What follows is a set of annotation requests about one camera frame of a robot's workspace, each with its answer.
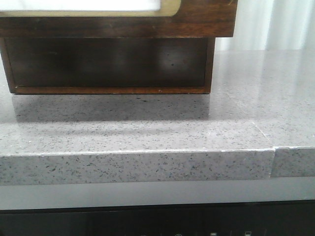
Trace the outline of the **white sheer curtain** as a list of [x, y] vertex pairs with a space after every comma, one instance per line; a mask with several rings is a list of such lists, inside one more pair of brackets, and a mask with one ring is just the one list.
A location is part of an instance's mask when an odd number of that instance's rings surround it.
[[215, 50], [315, 49], [313, 0], [240, 0], [234, 35], [217, 38]]

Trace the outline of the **black appliance control panel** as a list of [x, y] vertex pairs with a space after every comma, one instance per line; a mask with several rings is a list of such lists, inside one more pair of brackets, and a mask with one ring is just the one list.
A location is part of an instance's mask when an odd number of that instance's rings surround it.
[[312, 236], [313, 200], [2, 210], [3, 236]]

